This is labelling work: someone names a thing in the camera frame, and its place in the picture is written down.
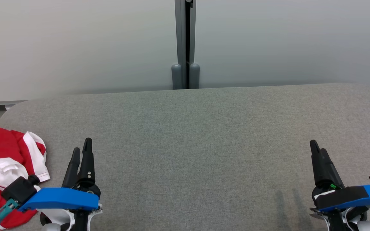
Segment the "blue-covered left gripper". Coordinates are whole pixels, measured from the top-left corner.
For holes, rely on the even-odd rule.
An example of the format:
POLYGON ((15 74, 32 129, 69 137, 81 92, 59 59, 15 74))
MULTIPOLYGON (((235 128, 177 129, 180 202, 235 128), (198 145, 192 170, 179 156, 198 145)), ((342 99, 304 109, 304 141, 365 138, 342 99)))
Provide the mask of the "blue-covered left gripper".
POLYGON ((103 213, 103 206, 97 195, 72 189, 76 183, 81 187, 95 184, 91 138, 84 141, 81 164, 80 155, 80 149, 74 148, 62 188, 42 188, 18 208, 21 212, 37 210, 46 215, 50 223, 43 225, 43 231, 60 231, 66 225, 66 231, 89 231, 94 216, 103 213))

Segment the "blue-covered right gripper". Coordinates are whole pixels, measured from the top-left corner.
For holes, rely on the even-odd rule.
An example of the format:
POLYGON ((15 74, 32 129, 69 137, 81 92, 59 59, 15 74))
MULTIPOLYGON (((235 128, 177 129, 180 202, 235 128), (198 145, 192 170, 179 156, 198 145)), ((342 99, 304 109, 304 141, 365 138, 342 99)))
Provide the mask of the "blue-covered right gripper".
POLYGON ((314 208, 310 216, 325 222, 328 231, 370 231, 370 185, 345 187, 325 148, 310 141, 315 186, 330 184, 332 190, 313 193, 314 208))

